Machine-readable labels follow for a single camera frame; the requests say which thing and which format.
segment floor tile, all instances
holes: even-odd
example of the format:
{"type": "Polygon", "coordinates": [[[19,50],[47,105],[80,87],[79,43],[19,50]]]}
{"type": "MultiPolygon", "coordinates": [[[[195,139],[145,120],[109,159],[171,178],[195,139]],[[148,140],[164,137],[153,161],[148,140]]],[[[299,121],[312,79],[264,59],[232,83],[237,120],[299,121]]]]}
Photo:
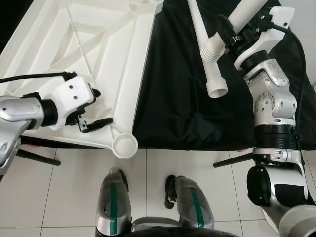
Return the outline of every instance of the floor tile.
{"type": "Polygon", "coordinates": [[[94,226],[100,185],[112,166],[128,180],[133,220],[146,215],[146,150],[129,160],[110,150],[57,149],[44,227],[94,226]]]}
{"type": "Polygon", "coordinates": [[[241,221],[243,237],[280,237],[266,220],[241,221]]]}
{"type": "Polygon", "coordinates": [[[176,207],[172,210],[164,207],[165,181],[173,174],[193,179],[201,187],[215,221],[239,220],[231,167],[213,167],[214,162],[228,158],[227,151],[147,149],[147,216],[179,220],[176,207]]]}
{"type": "Polygon", "coordinates": [[[316,201],[316,151],[304,151],[305,176],[313,200],[316,201]]]}
{"type": "MultiPolygon", "coordinates": [[[[230,158],[241,156],[252,152],[252,148],[243,152],[229,151],[230,158]]],[[[261,208],[254,205],[248,198],[247,193],[247,174],[251,167],[254,166],[253,160],[232,164],[238,206],[241,220],[260,220],[264,219],[261,208]]]]}
{"type": "Polygon", "coordinates": [[[4,228],[0,236],[5,237],[40,237],[40,228],[4,228]]]}
{"type": "Polygon", "coordinates": [[[94,237],[95,226],[43,228],[40,237],[94,237]]]}
{"type": "Polygon", "coordinates": [[[221,221],[215,222],[215,229],[223,232],[228,232],[236,236],[242,237],[240,221],[221,221]]]}
{"type": "MultiPolygon", "coordinates": [[[[49,158],[56,152],[53,148],[21,148],[49,158]]],[[[52,165],[15,157],[0,185],[0,227],[41,227],[51,171],[52,165]]]]}

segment white plastic pipe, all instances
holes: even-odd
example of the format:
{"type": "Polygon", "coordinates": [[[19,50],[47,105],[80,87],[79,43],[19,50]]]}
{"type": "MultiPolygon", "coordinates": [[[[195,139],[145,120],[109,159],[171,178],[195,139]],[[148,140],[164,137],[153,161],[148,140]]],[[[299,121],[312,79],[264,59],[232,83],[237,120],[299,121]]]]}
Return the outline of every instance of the white plastic pipe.
{"type": "MultiPolygon", "coordinates": [[[[198,46],[200,50],[202,50],[208,40],[208,34],[205,29],[196,0],[188,0],[188,5],[194,25],[194,30],[197,35],[198,46]]],[[[221,76],[221,72],[219,71],[217,63],[208,63],[204,60],[202,61],[207,79],[206,88],[209,97],[218,98],[225,95],[228,89],[225,80],[221,76]]]]}
{"type": "MultiPolygon", "coordinates": [[[[228,17],[238,34],[244,26],[254,17],[268,0],[242,0],[228,17]]],[[[202,59],[206,62],[216,62],[224,53],[225,44],[218,32],[210,39],[201,50],[202,59]]]]}

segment green stripe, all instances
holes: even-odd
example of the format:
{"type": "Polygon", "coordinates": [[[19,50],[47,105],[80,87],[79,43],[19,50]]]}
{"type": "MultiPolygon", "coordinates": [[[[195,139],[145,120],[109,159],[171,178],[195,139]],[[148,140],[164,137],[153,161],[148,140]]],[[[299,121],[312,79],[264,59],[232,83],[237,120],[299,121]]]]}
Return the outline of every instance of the green stripe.
{"type": "Polygon", "coordinates": [[[118,218],[118,209],[117,209],[117,188],[115,183],[111,183],[111,221],[110,221],[110,235],[117,234],[117,218],[118,218]]]}
{"type": "Polygon", "coordinates": [[[191,193],[192,193],[192,198],[194,202],[194,207],[196,209],[198,227],[204,228],[204,218],[203,218],[201,205],[199,204],[198,195],[193,188],[191,188],[191,193]]]}

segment black cable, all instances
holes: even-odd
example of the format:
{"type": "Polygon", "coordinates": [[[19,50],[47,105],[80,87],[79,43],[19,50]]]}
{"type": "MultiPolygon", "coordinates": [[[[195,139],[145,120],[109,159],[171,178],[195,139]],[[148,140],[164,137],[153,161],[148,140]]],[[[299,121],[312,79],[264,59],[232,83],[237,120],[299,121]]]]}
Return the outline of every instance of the black cable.
{"type": "Polygon", "coordinates": [[[0,79],[0,83],[6,83],[6,82],[15,81],[15,80],[23,80],[23,79],[30,79],[30,78],[50,78],[50,77],[57,77],[57,76],[62,76],[64,80],[69,80],[75,77],[76,75],[77,74],[75,72],[28,74],[28,75],[20,75],[20,76],[14,76],[14,77],[9,77],[9,78],[3,78],[3,79],[0,79]]]}
{"type": "Polygon", "coordinates": [[[295,41],[295,43],[296,43],[296,45],[297,45],[297,47],[299,49],[299,52],[300,52],[301,63],[302,63],[302,75],[301,75],[302,84],[300,86],[300,92],[299,92],[299,98],[298,98],[297,110],[296,110],[296,130],[299,132],[302,100],[303,100],[303,94],[304,94],[304,90],[305,90],[305,85],[306,85],[306,82],[307,82],[305,53],[304,53],[304,50],[303,50],[303,47],[302,47],[302,44],[301,44],[300,40],[297,38],[297,36],[293,32],[291,32],[290,30],[288,30],[288,29],[286,29],[284,27],[277,26],[277,25],[275,25],[273,23],[269,24],[269,28],[273,28],[273,29],[282,31],[282,32],[288,34],[289,36],[291,36],[294,39],[294,41],[295,41]]]}

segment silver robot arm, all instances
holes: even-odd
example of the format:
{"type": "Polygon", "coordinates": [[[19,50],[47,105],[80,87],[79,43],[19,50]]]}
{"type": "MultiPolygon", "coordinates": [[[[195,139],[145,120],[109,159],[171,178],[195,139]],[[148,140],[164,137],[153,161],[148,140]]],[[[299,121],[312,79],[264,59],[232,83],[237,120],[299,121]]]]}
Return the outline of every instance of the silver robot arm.
{"type": "MultiPolygon", "coordinates": [[[[17,154],[21,144],[20,136],[25,130],[47,126],[57,130],[66,125],[77,124],[81,132],[87,133],[113,122],[112,118],[106,118],[86,124],[81,117],[85,113],[84,108],[94,103],[100,92],[92,89],[84,78],[75,73],[64,73],[71,74],[71,78],[64,77],[65,82],[44,99],[41,99],[37,92],[22,98],[0,97],[0,180],[17,154]]],[[[12,80],[13,78],[8,78],[2,82],[12,80]]]]}
{"type": "Polygon", "coordinates": [[[287,76],[268,55],[284,32],[267,25],[288,28],[293,15],[293,8],[273,7],[261,16],[256,30],[248,25],[238,35],[229,20],[219,16],[217,30],[236,69],[246,72],[254,102],[256,165],[248,172],[248,197],[262,207],[282,237],[309,237],[316,232],[316,206],[309,198],[298,148],[297,102],[287,76]]]}

